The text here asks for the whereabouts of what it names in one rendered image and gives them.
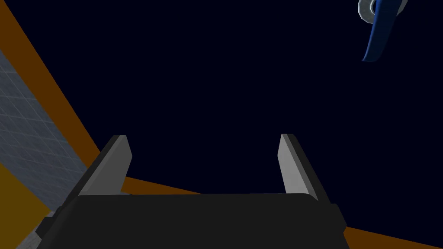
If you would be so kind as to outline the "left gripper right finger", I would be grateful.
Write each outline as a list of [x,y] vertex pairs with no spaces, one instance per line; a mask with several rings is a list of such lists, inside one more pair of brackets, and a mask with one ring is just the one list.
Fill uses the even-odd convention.
[[277,158],[287,194],[308,194],[319,202],[331,203],[295,135],[280,136]]

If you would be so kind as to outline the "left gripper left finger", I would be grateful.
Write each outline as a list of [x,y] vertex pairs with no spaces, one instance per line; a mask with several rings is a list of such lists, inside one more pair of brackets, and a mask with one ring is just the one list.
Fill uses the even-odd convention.
[[81,195],[119,195],[132,160],[126,135],[113,135],[65,199]]

